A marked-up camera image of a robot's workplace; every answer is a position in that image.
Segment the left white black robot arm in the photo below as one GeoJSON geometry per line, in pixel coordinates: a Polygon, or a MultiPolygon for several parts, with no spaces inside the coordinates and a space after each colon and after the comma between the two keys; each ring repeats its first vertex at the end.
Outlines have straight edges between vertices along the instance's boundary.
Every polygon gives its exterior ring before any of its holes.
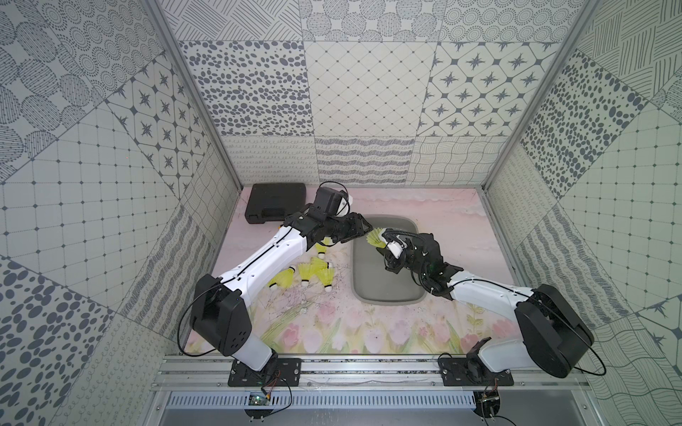
{"type": "Polygon", "coordinates": [[[360,213],[342,217],[314,211],[298,212],[284,220],[263,247],[218,277],[204,275],[195,285],[194,300],[180,317],[221,355],[232,357],[261,374],[272,373],[278,355],[252,331],[249,307],[277,273],[314,245],[330,238],[346,243],[361,238],[372,225],[360,213]]]}

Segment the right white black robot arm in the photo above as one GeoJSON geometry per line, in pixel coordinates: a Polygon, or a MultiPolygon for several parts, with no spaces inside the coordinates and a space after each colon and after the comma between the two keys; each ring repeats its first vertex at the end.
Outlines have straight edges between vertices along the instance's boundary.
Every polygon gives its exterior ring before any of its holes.
{"type": "Polygon", "coordinates": [[[429,295],[481,307],[518,327],[517,337],[484,338],[474,344],[467,357],[477,369],[499,373],[539,367],[565,378],[586,354],[596,353],[593,334],[559,289],[547,284],[517,287],[469,273],[444,260],[432,234],[386,228],[377,237],[388,271],[408,270],[429,295]]]}

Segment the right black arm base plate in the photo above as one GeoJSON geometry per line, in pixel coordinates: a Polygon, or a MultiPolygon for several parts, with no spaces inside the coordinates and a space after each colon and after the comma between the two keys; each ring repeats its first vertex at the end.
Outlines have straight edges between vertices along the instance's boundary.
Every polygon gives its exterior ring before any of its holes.
{"type": "Polygon", "coordinates": [[[491,372],[481,362],[443,353],[437,364],[444,386],[513,386],[513,376],[508,371],[491,372]]]}

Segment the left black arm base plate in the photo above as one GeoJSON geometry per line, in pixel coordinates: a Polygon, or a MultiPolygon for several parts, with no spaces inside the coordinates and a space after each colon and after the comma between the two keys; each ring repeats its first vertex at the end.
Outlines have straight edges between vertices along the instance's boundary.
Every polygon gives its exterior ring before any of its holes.
{"type": "Polygon", "coordinates": [[[301,376],[301,358],[278,358],[270,360],[260,370],[254,370],[245,363],[235,360],[230,369],[228,386],[243,387],[298,387],[301,376]]]}

